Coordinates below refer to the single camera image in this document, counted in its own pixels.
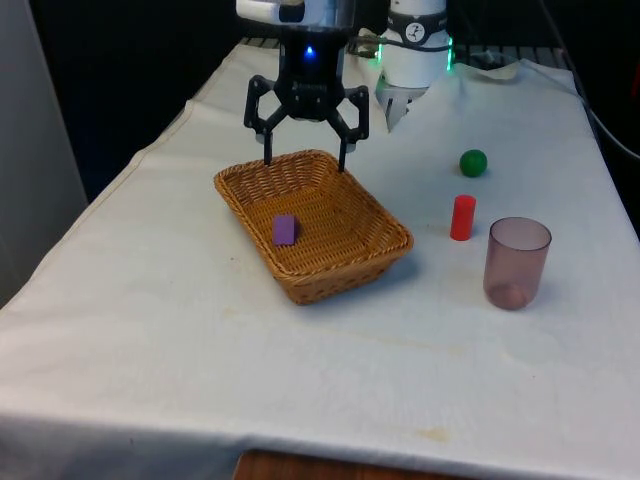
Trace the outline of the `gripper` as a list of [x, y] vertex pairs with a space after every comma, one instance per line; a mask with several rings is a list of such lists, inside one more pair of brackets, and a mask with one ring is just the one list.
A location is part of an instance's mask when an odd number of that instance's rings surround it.
[[[298, 120], [328, 121], [340, 139], [338, 171], [358, 141], [369, 137], [369, 90], [342, 85], [346, 33], [338, 30], [284, 29], [280, 38], [276, 81], [254, 75], [248, 83], [244, 126], [262, 137], [263, 161], [272, 160], [273, 130], [287, 116]], [[274, 92], [280, 106], [266, 119], [259, 115], [260, 99]], [[358, 110], [358, 124], [349, 127], [338, 111], [347, 99]]]

